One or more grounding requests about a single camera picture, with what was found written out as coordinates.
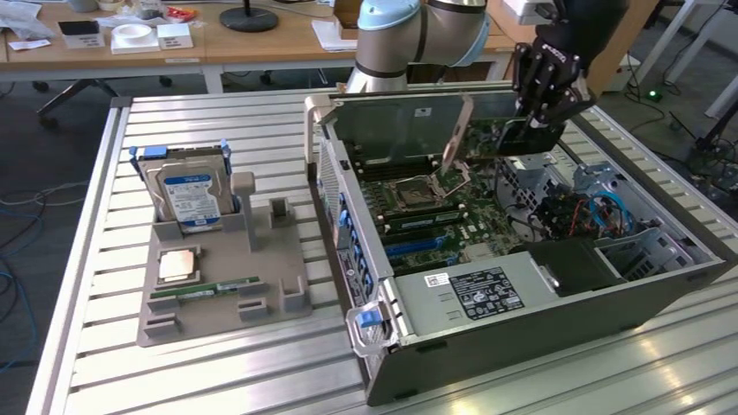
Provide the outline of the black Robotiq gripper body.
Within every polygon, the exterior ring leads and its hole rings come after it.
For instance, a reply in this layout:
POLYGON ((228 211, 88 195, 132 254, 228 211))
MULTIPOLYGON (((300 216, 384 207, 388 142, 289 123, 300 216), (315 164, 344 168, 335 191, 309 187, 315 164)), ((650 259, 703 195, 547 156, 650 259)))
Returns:
POLYGON ((588 74, 626 12, 624 1, 555 1, 551 22, 535 28, 536 75, 547 96, 588 74))

